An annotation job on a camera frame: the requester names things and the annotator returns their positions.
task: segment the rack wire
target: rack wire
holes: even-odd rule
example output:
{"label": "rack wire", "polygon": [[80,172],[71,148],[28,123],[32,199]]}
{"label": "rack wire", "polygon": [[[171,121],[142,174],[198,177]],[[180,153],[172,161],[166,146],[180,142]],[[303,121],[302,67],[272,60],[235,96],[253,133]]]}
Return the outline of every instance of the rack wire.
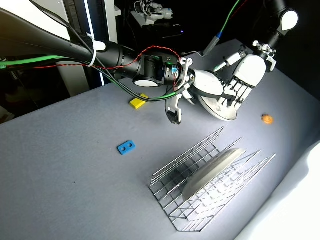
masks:
{"label": "rack wire", "polygon": [[[252,161],[261,151],[241,156],[203,189],[187,201],[182,192],[188,179],[220,151],[214,142],[224,127],[221,127],[191,149],[168,163],[151,177],[149,185],[153,195],[180,232],[201,232],[209,222],[259,173],[276,154]],[[226,147],[227,151],[241,140]]]}

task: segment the gray table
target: gray table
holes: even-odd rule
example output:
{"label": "gray table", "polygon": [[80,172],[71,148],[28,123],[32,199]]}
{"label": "gray table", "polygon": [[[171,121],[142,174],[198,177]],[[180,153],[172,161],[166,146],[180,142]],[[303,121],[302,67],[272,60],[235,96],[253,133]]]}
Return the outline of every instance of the gray table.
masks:
{"label": "gray table", "polygon": [[[195,55],[192,67],[212,69],[240,44]],[[163,102],[135,111],[130,99],[109,84],[0,125],[0,239],[234,239],[319,131],[320,102],[277,69],[233,122],[181,101],[182,124],[173,125]],[[177,232],[148,188],[151,175],[221,126],[219,148],[242,137],[239,147],[277,156],[204,232]],[[136,149],[120,155],[127,140]]]}

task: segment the light strip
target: light strip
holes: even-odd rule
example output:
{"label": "light strip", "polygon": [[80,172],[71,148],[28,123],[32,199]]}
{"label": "light strip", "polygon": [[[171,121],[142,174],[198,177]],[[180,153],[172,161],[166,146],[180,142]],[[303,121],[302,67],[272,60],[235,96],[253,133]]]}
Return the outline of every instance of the light strip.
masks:
{"label": "light strip", "polygon": [[[88,0],[83,0],[83,1],[84,1],[84,6],[85,6],[86,18],[88,19],[88,23],[89,23],[90,34],[91,34],[92,38],[95,39],[95,33],[94,33],[94,28],[93,28],[92,22],[91,22]],[[100,78],[101,78],[102,86],[104,86],[105,81],[104,81],[104,77],[103,77],[102,73],[100,73]]]}

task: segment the yellow block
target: yellow block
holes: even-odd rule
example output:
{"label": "yellow block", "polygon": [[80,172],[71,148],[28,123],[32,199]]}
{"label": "yellow block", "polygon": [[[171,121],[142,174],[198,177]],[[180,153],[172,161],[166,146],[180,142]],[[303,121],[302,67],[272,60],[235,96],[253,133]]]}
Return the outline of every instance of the yellow block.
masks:
{"label": "yellow block", "polygon": [[[147,95],[141,93],[140,94],[141,97],[145,97],[145,98],[148,98]],[[145,101],[142,101],[138,98],[135,98],[133,99],[131,102],[130,102],[130,105],[131,107],[133,107],[135,110],[137,110],[138,108],[142,107],[146,102]]]}

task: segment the robotic arm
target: robotic arm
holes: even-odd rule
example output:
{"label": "robotic arm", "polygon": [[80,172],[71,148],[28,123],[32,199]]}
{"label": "robotic arm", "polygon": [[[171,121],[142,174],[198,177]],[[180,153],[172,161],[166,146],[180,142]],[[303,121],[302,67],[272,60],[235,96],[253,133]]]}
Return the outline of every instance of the robotic arm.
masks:
{"label": "robotic arm", "polygon": [[[266,62],[272,63],[270,71],[274,69],[274,47],[278,40],[298,22],[297,13],[287,8],[283,0],[267,0],[266,5],[277,23],[272,25],[269,39],[265,44],[254,41],[256,50],[253,54],[239,51],[217,66],[214,72],[191,69],[193,60],[180,59],[175,52],[157,50],[137,56],[131,49],[114,42],[89,39],[88,44],[91,43],[96,50],[96,65],[133,79],[137,86],[173,86],[174,94],[163,99],[169,101],[166,112],[172,123],[181,123],[178,102],[182,97],[193,105],[198,98],[210,114],[231,121],[237,117],[237,110],[252,89],[262,80]],[[69,32],[72,28],[68,23],[34,2],[0,1],[0,18],[1,56],[57,55],[85,63],[90,63],[93,58],[92,50],[71,41]],[[240,63],[230,80],[219,78],[220,71],[238,61]]]}

